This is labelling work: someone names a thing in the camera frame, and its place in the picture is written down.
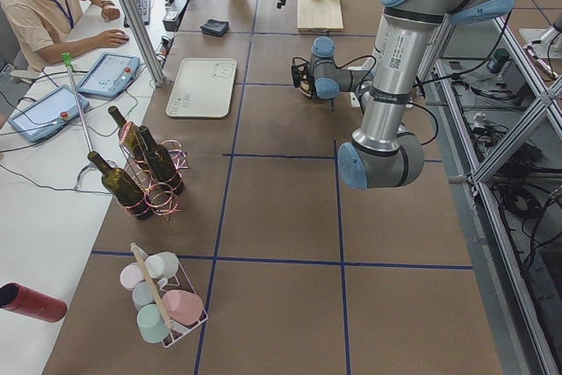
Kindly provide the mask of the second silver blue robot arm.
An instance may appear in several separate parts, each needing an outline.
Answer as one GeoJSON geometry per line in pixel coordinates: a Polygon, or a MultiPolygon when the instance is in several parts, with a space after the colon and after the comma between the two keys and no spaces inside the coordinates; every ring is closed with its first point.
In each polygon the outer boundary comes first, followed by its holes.
{"type": "Polygon", "coordinates": [[[385,48],[377,60],[361,126],[338,150],[338,169],[352,189],[397,187],[422,172],[417,137],[401,123],[434,30],[444,21],[472,24],[511,11],[515,0],[379,0],[385,48]]]}

